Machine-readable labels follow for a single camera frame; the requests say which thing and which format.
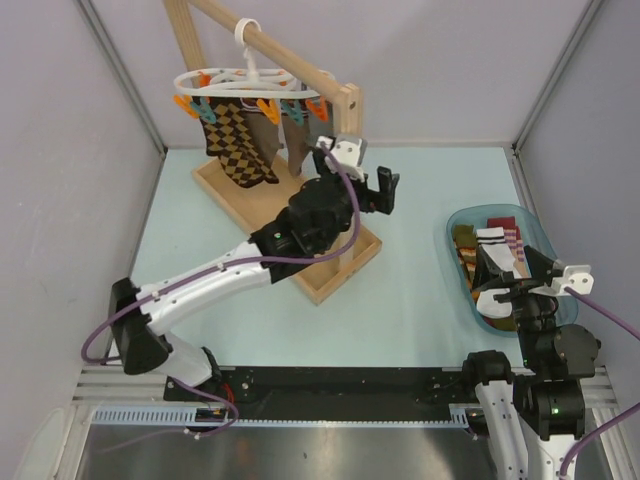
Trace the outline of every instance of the wooden base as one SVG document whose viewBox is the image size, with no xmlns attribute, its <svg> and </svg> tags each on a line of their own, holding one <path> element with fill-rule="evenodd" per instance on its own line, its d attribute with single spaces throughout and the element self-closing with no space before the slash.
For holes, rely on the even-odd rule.
<svg viewBox="0 0 640 480">
<path fill-rule="evenodd" d="M 240 228 L 251 233 L 272 221 L 287 206 L 289 197 L 297 193 L 306 180 L 302 176 L 291 177 L 286 161 L 280 156 L 276 156 L 272 168 L 280 179 L 279 184 L 269 185 L 263 182 L 249 189 L 240 188 L 233 183 L 216 158 L 196 168 L 193 177 Z M 306 268 L 294 279 L 309 298 L 319 305 L 375 257 L 380 248 L 382 241 L 362 227 L 354 247 L 353 260 L 342 269 L 339 268 L 339 259 L 335 258 Z"/>
</svg>

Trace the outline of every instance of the blue clothespin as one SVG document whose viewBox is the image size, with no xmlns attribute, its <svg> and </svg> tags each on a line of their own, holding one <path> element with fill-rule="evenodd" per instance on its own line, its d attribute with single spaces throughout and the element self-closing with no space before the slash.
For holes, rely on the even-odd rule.
<svg viewBox="0 0 640 480">
<path fill-rule="evenodd" d="M 202 103 L 198 105 L 196 102 L 191 102 L 189 106 L 207 123 L 216 123 L 218 119 L 216 114 L 211 110 L 209 101 L 207 99 L 202 100 Z"/>
<path fill-rule="evenodd" d="M 280 106 L 282 107 L 282 111 L 285 112 L 293 121 L 301 127 L 304 125 L 304 115 L 302 113 L 302 108 L 300 108 L 300 103 L 298 100 L 293 101 L 293 107 L 289 105 L 289 102 L 286 100 L 280 100 Z"/>
</svg>

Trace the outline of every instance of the white wall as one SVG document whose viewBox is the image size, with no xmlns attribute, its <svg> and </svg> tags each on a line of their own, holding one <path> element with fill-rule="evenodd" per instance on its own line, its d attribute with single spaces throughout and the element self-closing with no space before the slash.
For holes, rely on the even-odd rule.
<svg viewBox="0 0 640 480">
<path fill-rule="evenodd" d="M 640 328 L 640 2 L 610 0 L 523 149 L 558 254 L 593 265 L 592 298 Z M 623 406 L 640 401 L 640 344 L 581 308 Z M 629 421 L 640 458 L 640 416 Z"/>
<path fill-rule="evenodd" d="M 71 0 L 0 7 L 0 478 L 66 406 L 160 159 Z"/>
<path fill-rule="evenodd" d="M 165 143 L 204 145 L 198 123 L 172 101 L 185 67 L 162 2 L 94 2 Z M 222 3 L 360 85 L 370 142 L 511 142 L 587 0 Z M 229 32 L 197 20 L 211 65 L 244 65 Z"/>
</svg>

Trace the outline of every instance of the white table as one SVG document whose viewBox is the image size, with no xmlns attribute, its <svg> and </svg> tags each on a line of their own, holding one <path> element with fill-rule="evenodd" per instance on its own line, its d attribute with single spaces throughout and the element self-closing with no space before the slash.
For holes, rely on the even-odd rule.
<svg viewBox="0 0 640 480">
<path fill-rule="evenodd" d="M 207 262 L 246 239 L 191 177 L 202 150 L 170 150 L 132 278 L 140 285 Z M 291 280 L 243 292 L 175 329 L 221 365 L 455 367 L 496 349 L 522 365 L 517 339 L 473 318 L 445 246 L 457 210 L 518 203 L 499 148 L 369 148 L 365 170 L 400 173 L 391 216 L 364 216 L 382 251 L 320 306 Z"/>
</svg>

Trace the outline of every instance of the wooden stand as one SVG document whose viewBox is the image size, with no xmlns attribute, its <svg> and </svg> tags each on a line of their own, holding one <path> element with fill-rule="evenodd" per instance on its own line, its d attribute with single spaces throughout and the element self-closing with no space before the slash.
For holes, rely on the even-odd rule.
<svg viewBox="0 0 640 480">
<path fill-rule="evenodd" d="M 164 0 L 169 20 L 180 51 L 189 71 L 207 68 L 200 40 L 196 32 L 189 4 L 201 10 L 230 32 L 240 17 L 215 0 Z M 334 133 L 361 135 L 363 99 L 360 88 L 353 84 L 341 85 L 325 76 L 316 67 L 259 31 L 253 24 L 244 29 L 244 41 L 280 67 L 289 71 L 332 104 Z M 303 178 L 291 178 L 281 158 L 274 161 L 274 171 L 280 178 L 278 185 L 260 184 L 250 189 L 236 186 L 214 159 L 194 172 L 194 177 L 215 198 L 227 213 L 245 231 L 252 232 L 273 220 L 287 205 L 289 197 L 297 193 Z M 344 245 L 350 232 L 343 233 L 336 248 Z M 311 299 L 319 304 L 338 289 L 379 251 L 382 242 L 366 228 L 362 229 L 354 248 L 339 259 L 309 267 L 296 276 L 298 283 Z"/>
</svg>

